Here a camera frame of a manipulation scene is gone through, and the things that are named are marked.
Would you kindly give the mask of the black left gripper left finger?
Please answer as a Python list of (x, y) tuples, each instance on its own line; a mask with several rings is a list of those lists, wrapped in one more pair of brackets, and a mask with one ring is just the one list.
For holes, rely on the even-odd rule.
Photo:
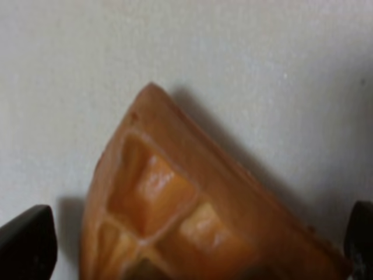
[(35, 205), (1, 226), (1, 279), (50, 279), (56, 263), (49, 205)]

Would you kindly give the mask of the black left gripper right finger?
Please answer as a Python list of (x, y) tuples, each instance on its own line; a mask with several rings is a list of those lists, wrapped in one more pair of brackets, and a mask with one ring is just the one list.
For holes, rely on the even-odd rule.
[(344, 254), (353, 262), (353, 279), (372, 279), (372, 202), (354, 204), (344, 238)]

